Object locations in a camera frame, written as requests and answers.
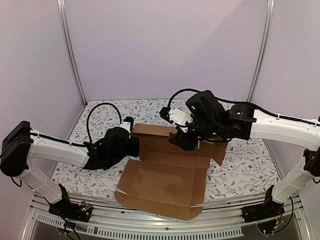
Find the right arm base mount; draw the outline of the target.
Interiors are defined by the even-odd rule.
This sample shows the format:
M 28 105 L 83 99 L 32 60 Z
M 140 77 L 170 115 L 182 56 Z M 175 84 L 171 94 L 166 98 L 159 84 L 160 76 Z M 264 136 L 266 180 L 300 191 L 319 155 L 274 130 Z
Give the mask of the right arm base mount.
M 262 221 L 273 218 L 273 220 L 265 221 L 257 224 L 257 229 L 264 235 L 274 234 L 282 220 L 284 203 L 278 203 L 273 200 L 272 190 L 268 190 L 265 194 L 263 203 L 245 206 L 241 209 L 242 217 L 245 223 Z

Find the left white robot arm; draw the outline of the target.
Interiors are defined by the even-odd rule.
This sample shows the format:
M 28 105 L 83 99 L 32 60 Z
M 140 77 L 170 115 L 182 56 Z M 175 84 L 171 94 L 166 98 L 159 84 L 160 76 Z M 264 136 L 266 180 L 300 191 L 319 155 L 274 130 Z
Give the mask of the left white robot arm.
M 22 121 L 2 141 L 0 170 L 40 193 L 63 217 L 70 217 L 75 210 L 66 189 L 33 166 L 32 159 L 64 162 L 91 171 L 108 170 L 127 156 L 139 156 L 140 141 L 131 130 L 132 124 L 125 122 L 108 129 L 95 143 L 78 144 L 42 134 Z

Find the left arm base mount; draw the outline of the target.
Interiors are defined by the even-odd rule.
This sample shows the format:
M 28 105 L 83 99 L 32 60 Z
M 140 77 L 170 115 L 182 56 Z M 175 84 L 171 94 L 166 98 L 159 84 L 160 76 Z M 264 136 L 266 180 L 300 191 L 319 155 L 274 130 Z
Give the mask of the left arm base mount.
M 58 186 L 61 189 L 62 199 L 57 203 L 50 203 L 48 212 L 59 216 L 63 220 L 72 219 L 88 223 L 92 215 L 93 206 L 85 201 L 72 203 L 66 188 L 60 183 Z

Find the brown cardboard box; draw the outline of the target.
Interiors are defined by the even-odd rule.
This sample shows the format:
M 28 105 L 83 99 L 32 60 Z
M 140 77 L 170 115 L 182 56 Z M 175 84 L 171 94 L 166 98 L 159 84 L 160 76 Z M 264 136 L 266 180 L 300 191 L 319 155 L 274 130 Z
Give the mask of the brown cardboard box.
M 210 162 L 221 165 L 228 145 L 202 141 L 184 151 L 169 142 L 176 132 L 169 126 L 135 124 L 131 135 L 139 139 L 139 159 L 129 159 L 121 174 L 114 193 L 119 204 L 180 220 L 202 212 Z

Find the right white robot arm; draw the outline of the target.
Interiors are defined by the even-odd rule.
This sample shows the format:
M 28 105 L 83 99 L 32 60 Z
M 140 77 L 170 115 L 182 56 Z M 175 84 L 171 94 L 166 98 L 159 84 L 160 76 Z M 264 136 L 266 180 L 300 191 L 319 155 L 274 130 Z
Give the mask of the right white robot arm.
M 210 90 L 194 93 L 185 103 L 189 113 L 171 106 L 160 116 L 176 125 L 177 132 L 170 143 L 185 151 L 193 151 L 200 141 L 225 143 L 232 139 L 262 139 L 292 144 L 304 148 L 301 160 L 280 182 L 271 186 L 258 213 L 269 218 L 287 199 L 306 183 L 320 175 L 320 122 L 273 113 L 245 101 L 231 101 L 226 110 L 224 99 Z

